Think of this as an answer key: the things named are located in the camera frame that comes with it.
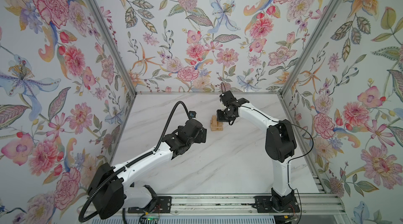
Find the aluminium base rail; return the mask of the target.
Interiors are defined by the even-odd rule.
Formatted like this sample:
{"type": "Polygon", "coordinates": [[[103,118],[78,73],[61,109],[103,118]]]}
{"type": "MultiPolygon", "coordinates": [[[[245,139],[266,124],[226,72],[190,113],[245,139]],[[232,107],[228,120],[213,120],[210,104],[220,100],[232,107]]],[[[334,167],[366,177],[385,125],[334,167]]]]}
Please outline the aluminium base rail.
{"type": "MultiPolygon", "coordinates": [[[[256,194],[165,194],[169,203],[159,204],[155,215],[257,215],[256,194]]],[[[345,207],[334,194],[304,194],[286,206],[283,214],[344,215],[345,207]]]]}

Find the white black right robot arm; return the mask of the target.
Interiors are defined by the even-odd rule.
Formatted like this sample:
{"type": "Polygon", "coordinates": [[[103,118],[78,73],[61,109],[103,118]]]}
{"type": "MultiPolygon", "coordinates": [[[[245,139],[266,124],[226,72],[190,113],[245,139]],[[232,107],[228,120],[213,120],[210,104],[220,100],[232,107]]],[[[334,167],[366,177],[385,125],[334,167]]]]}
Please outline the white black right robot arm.
{"type": "Polygon", "coordinates": [[[292,124],[275,119],[253,106],[247,99],[236,99],[231,91],[220,96],[223,109],[217,110],[217,121],[232,125],[243,118],[266,134],[265,151],[273,163],[273,187],[269,196],[255,196],[259,213],[298,213],[301,211],[295,190],[290,185],[289,162],[297,148],[292,124]]]}

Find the aluminium corner post left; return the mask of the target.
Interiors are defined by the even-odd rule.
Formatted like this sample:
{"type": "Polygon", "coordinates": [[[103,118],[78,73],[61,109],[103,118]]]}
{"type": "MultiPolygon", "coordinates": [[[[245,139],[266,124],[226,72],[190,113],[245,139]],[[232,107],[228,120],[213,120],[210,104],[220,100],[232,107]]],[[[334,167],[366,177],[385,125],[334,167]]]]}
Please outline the aluminium corner post left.
{"type": "Polygon", "coordinates": [[[115,60],[117,64],[118,70],[121,72],[123,80],[125,82],[126,88],[130,92],[130,94],[135,98],[137,93],[135,87],[132,84],[131,78],[128,74],[128,71],[123,63],[122,57],[118,51],[117,45],[113,40],[112,35],[109,32],[108,25],[102,15],[101,9],[96,0],[85,0],[89,4],[89,9],[93,14],[93,18],[96,24],[99,27],[99,31],[101,33],[101,37],[104,39],[106,45],[108,46],[112,58],[115,60]]]}

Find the wood arch block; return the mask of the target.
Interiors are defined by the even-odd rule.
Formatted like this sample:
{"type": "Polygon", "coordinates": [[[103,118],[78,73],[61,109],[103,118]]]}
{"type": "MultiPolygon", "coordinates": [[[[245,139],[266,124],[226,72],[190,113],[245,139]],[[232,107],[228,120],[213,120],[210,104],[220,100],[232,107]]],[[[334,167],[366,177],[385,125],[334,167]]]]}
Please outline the wood arch block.
{"type": "Polygon", "coordinates": [[[224,129],[222,127],[211,127],[211,131],[223,131],[224,129]]]}

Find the aluminium corner post right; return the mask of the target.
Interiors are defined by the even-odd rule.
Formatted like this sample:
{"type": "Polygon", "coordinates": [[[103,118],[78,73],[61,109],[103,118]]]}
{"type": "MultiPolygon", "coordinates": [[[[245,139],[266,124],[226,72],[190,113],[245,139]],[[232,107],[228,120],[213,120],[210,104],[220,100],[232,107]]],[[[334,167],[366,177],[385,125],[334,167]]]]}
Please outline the aluminium corner post right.
{"type": "Polygon", "coordinates": [[[293,71],[290,74],[287,82],[283,86],[281,92],[278,93],[279,97],[284,98],[285,95],[291,91],[291,88],[297,79],[301,69],[304,67],[305,62],[310,56],[312,50],[315,48],[316,43],[320,40],[320,37],[324,33],[325,28],[328,26],[330,21],[332,20],[337,8],[341,4],[342,0],[330,0],[328,3],[328,8],[324,12],[322,18],[318,22],[317,26],[313,30],[312,37],[308,40],[306,47],[303,49],[297,64],[295,65],[293,71]]]}

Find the numbered long wood block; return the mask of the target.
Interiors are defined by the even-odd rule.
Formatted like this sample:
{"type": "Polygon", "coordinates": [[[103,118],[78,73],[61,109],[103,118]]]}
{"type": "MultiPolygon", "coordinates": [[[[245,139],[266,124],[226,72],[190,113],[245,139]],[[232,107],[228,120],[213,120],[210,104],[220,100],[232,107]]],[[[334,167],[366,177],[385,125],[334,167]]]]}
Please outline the numbered long wood block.
{"type": "Polygon", "coordinates": [[[211,123],[211,127],[222,127],[223,128],[223,123],[222,122],[217,122],[217,125],[214,125],[211,123]]]}

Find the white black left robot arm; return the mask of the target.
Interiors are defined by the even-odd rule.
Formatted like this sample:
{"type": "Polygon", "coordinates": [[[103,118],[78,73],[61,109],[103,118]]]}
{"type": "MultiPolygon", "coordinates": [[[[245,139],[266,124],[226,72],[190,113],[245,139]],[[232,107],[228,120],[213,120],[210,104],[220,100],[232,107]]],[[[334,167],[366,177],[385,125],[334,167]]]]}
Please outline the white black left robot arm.
{"type": "Polygon", "coordinates": [[[205,143],[207,130],[195,119],[186,121],[171,134],[163,136],[155,148],[121,164],[102,164],[88,188],[88,199],[78,220],[85,223],[95,216],[108,219],[119,210],[138,209],[151,213],[158,205],[158,195],[149,186],[133,187],[140,176],[186,153],[193,144],[205,143]]]}

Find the aluminium corner post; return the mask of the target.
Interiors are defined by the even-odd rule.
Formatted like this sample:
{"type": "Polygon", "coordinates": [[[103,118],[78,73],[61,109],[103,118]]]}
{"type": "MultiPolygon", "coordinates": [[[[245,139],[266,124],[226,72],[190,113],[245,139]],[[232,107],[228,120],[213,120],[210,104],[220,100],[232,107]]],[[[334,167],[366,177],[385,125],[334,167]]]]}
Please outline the aluminium corner post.
{"type": "Polygon", "coordinates": [[[104,39],[106,45],[108,46],[112,58],[115,60],[117,64],[118,70],[121,72],[123,80],[125,82],[126,88],[130,92],[130,94],[135,98],[137,93],[135,87],[132,84],[131,78],[128,74],[128,71],[123,63],[122,57],[118,51],[117,45],[113,40],[112,35],[109,32],[108,25],[102,15],[101,9],[96,0],[85,0],[89,4],[89,9],[93,14],[93,18],[96,24],[99,27],[99,31],[101,33],[101,37],[104,39]]]}
{"type": "Polygon", "coordinates": [[[308,40],[306,47],[303,49],[297,64],[295,65],[293,71],[290,74],[287,82],[283,86],[281,92],[278,93],[279,97],[284,98],[285,95],[291,91],[291,88],[297,79],[301,69],[304,67],[305,62],[310,56],[312,50],[315,48],[316,43],[320,40],[320,37],[324,33],[325,28],[328,26],[330,21],[332,20],[337,8],[341,4],[342,0],[330,0],[328,3],[328,8],[324,12],[322,18],[318,22],[317,26],[313,30],[312,37],[308,40]]]}

